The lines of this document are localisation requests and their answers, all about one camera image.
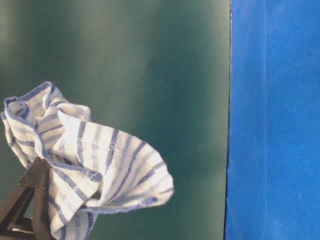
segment cloth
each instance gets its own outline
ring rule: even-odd
[[[51,235],[85,240],[98,214],[166,203],[173,178],[159,153],[128,133],[91,122],[90,109],[68,102],[51,82],[4,101],[6,140],[28,168],[50,165]]]

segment blue board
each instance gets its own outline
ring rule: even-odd
[[[320,1],[231,7],[224,238],[320,239]]]

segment blue backdrop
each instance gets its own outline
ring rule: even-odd
[[[320,2],[233,0],[225,239],[320,239]]]

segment green wall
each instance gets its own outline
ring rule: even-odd
[[[100,215],[89,239],[223,238],[229,22],[227,0],[0,1],[0,100],[51,81],[173,175],[165,206]],[[0,203],[24,172],[4,136]]]

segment dish towel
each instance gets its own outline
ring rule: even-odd
[[[22,165],[45,159],[49,221],[57,240],[86,240],[98,214],[166,203],[173,178],[159,153],[128,133],[91,122],[51,82],[4,101],[6,140]]]

